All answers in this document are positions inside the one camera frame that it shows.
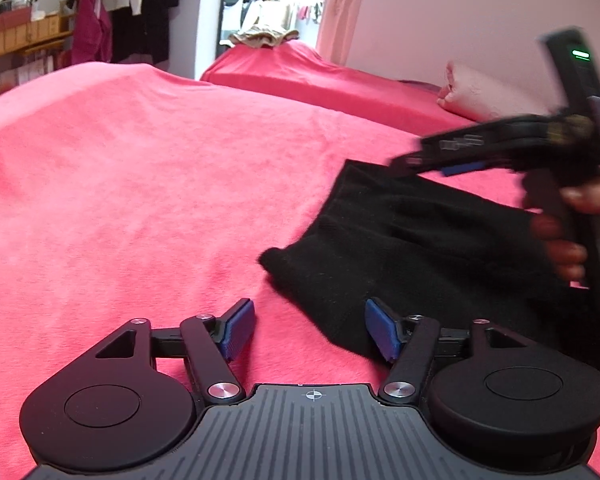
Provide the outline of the person right hand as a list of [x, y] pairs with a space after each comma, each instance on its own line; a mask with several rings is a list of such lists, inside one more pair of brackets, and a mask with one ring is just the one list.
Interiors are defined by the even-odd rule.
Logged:
[[[562, 200], [579, 214], [600, 216], [600, 177], [578, 188], [562, 188]], [[524, 209], [539, 209], [531, 220], [532, 233], [543, 243], [557, 274], [567, 282], [581, 281], [585, 277], [586, 249], [567, 240], [565, 228], [557, 218], [548, 214], [533, 198], [526, 194], [521, 202]]]

